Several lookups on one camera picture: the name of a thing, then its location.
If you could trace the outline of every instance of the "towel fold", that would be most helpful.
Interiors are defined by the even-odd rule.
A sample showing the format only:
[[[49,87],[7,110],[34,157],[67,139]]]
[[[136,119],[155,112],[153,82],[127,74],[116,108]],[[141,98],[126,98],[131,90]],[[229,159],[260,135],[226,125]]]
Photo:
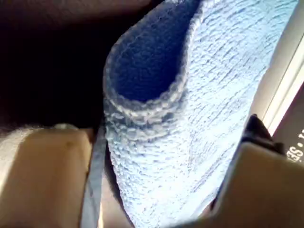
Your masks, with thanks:
[[[166,0],[113,46],[106,137],[137,228],[212,201],[296,0]]]

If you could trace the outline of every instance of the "textured fabric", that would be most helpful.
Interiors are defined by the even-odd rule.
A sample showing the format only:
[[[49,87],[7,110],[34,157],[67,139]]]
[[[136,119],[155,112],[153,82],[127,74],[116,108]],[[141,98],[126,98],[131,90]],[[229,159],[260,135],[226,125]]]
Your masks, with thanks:
[[[166,0],[113,46],[107,139],[137,228],[212,201],[295,0]]]

